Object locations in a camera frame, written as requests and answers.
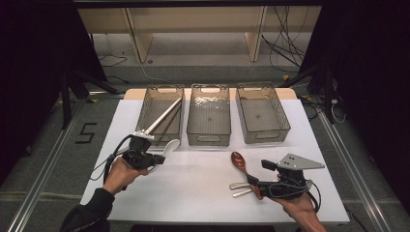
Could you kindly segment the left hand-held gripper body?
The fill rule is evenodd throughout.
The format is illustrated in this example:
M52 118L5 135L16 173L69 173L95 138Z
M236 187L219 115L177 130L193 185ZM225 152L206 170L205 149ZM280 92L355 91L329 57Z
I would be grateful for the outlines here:
M148 136L143 131L136 131L132 135L132 139L129 143L129 150L122 155L122 158L133 168L148 168L155 164L153 155L147 154L147 150L152 143L149 141Z

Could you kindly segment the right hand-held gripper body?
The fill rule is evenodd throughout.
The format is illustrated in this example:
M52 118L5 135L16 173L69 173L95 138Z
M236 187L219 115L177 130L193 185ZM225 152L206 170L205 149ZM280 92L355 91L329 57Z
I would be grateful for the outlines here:
M269 198L299 198L304 192L308 192L312 180L304 176L305 170L321 169L324 163L306 159L294 154L287 154L282 160L275 162L278 166L276 182L260 182L258 189L261 196Z

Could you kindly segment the white ceramic spoon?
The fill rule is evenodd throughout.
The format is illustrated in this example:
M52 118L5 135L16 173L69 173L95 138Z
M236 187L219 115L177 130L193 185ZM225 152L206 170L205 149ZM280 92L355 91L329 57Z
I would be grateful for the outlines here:
M181 144L181 141L179 139L173 139L169 141L166 146L164 147L162 154L161 154L161 161L157 162L153 167L149 169L149 172L152 173L154 172L160 165L164 164L165 158L173 152L175 149L177 149Z

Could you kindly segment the red-brown wooden spoon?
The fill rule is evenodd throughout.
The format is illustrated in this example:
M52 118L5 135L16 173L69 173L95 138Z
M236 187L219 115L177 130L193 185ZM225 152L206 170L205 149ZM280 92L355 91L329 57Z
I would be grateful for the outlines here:
M231 154L231 161L232 161L233 165L236 168L241 170L245 175L248 175L248 172L246 170L246 162L245 162L245 159L242 157L241 154L239 154L238 152L233 152ZM254 185L251 185L250 187L251 187L252 191L255 193L256 197L259 200L262 200L263 197L261 196L259 189Z

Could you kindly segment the clear grey plastic bin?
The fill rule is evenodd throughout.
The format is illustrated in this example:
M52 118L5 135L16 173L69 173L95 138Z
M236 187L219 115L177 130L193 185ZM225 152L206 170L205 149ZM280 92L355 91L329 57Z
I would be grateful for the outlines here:
M151 85L147 88L136 125L153 136L154 146L181 138L185 92L182 85Z
M246 144L285 140L291 126L270 82L240 83L235 99Z
M227 147L231 135L230 91L224 84L193 84L187 125L191 146Z

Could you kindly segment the person's left hand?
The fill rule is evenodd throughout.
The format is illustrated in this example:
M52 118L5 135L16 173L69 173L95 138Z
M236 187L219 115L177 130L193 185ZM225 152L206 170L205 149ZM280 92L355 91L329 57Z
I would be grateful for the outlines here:
M123 158L118 158L112 163L102 188L115 195L131 184L137 177L147 176L148 174L147 169L134 169Z

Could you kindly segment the person's right hand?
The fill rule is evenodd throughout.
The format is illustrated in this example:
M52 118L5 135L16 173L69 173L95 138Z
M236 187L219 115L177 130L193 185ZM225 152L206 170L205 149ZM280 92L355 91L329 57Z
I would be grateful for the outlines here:
M300 225L318 220L311 199L306 193L295 199L273 198L273 201L279 203L282 209Z

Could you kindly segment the white table sheet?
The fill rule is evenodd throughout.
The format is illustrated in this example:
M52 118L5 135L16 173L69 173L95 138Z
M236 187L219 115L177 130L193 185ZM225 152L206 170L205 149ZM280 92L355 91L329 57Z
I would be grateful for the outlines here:
M246 144L241 123L231 116L230 143L222 148L193 147L183 141L168 154L164 164L146 177L139 177L117 194L110 220L153 224L276 224L291 218L281 206L248 193L234 197L230 185L242 183L245 173L235 168L231 154L246 160L248 174L272 181L276 173L262 167L262 160L280 161L288 154L322 162L307 115L297 100L282 107L291 130L281 143Z

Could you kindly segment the black metal stand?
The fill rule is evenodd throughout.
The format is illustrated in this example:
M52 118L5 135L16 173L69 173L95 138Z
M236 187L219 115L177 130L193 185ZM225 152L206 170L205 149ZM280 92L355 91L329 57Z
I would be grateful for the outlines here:
M334 96L333 72L326 65L314 65L305 71L299 72L294 78L279 85L279 88L289 88L294 84L310 77L307 91L313 95L324 95L324 113L331 124L335 122L332 113L332 99Z
M90 82L110 94L119 94L117 89L109 86L101 80L96 79L86 72L78 69L65 71L60 78L60 93L63 104L63 130L69 125L72 119L70 92L73 92L74 95L81 100L85 100L90 95L90 92L84 85L85 82Z

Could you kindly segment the black curtain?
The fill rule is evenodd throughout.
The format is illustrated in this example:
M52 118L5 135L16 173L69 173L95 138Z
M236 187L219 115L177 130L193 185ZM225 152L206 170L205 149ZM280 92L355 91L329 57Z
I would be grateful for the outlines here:
M0 186L77 72L106 80L73 0L0 0Z
M320 0L302 65L327 61L352 120L410 215L410 0Z

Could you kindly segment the beige wooden desk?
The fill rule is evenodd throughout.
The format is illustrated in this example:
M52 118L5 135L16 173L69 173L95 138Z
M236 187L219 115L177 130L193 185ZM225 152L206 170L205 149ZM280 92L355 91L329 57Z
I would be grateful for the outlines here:
M156 33L243 33L249 59L258 58L261 36L285 24L291 32L310 32L321 12L318 6L176 7L81 9L90 34L127 34L138 61L146 60Z

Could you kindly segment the aluminium floor rail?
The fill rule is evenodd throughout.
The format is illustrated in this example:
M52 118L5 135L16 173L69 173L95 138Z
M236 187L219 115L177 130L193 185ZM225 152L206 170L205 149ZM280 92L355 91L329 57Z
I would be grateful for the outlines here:
M392 228L387 222L387 218L384 216L382 208L377 203L375 197L366 185L365 179L351 158L350 153L342 141L336 127L328 121L323 112L319 114L319 118L335 149L337 150L337 155L346 170L355 191L361 199L361 202L364 205L367 215L369 216L375 230L377 232L392 232Z
M7 227L7 232L23 232L29 218L41 197L50 175L61 157L64 147L73 131L81 110L84 108L87 100L78 100L73 106L73 116L69 123L58 131L56 140L53 142L52 149L47 153L47 157L32 182L28 191L22 195L20 206L17 208L13 219Z

